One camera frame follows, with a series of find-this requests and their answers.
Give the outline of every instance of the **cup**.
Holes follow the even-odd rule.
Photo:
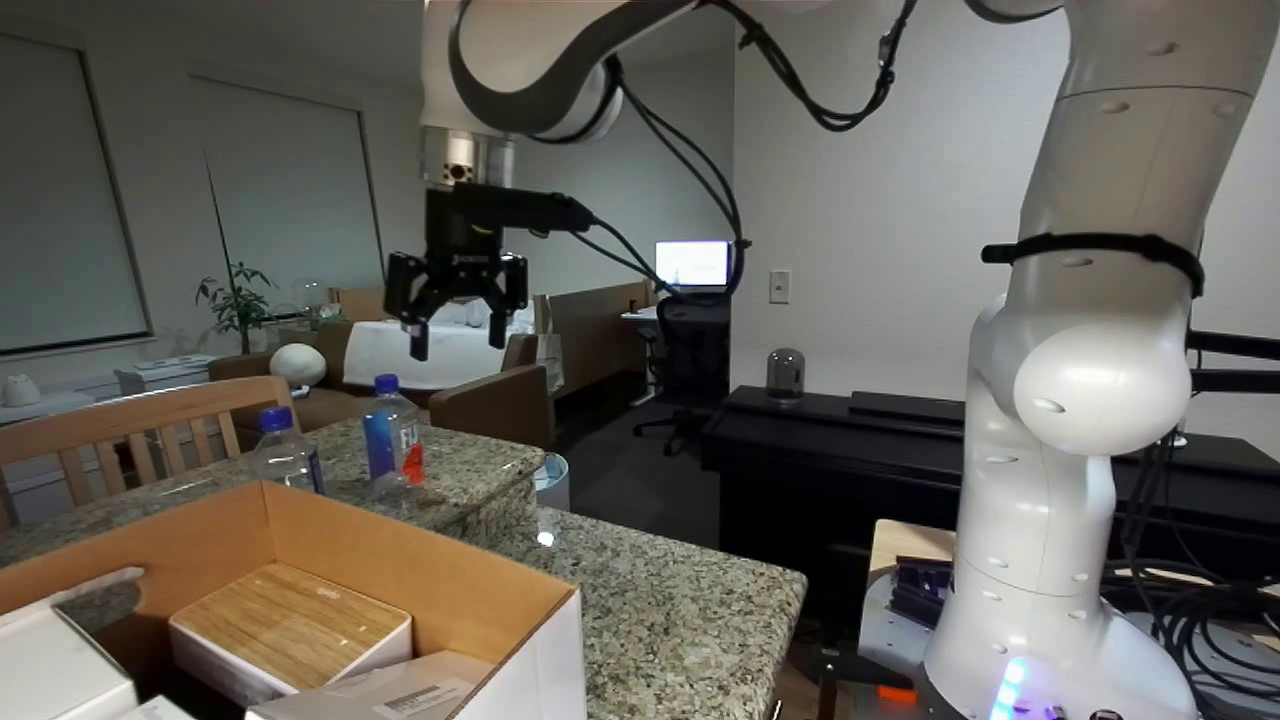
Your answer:
[[[3,374],[3,403],[20,409],[34,400],[38,400],[38,387],[28,372]]]

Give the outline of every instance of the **window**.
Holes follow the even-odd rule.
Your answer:
[[[142,337],[85,54],[0,36],[0,350]]]

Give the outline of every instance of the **open cardboard box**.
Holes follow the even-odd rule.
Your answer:
[[[413,616],[416,654],[497,663],[458,715],[571,720],[582,707],[580,593],[473,543],[322,495],[243,482],[0,568],[0,611],[142,568],[126,620],[95,632],[138,689],[172,677],[167,616],[260,562],[290,562]]]

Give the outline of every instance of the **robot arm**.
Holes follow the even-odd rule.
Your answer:
[[[426,193],[426,256],[389,261],[384,310],[394,317],[416,359],[426,359],[426,318],[453,296],[487,301],[487,343],[505,346],[514,309],[526,302],[526,266],[501,250],[505,227],[526,232],[589,232],[594,215],[553,193],[513,193],[484,183],[455,183]]]
[[[991,24],[1021,24],[1065,7],[1065,0],[964,0],[974,17]]]
[[[1196,698],[1178,667],[1099,600],[1111,454],[1160,440],[1189,409],[1204,210],[1280,0],[966,2],[998,24],[1066,7],[1070,66],[1025,198],[1025,242],[996,250],[1012,264],[1007,296],[971,331],[957,594],[924,654],[924,695],[941,715],[1184,720]],[[592,134],[617,102],[598,61],[692,7],[431,0],[425,121]]]
[[[618,93],[604,61],[697,2],[698,0],[426,0],[425,125],[518,130],[535,139],[598,134],[618,110]]]

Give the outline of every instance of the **lamp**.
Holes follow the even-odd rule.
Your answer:
[[[270,374],[285,374],[290,397],[307,397],[322,374],[322,355],[312,343],[279,343],[270,350]]]

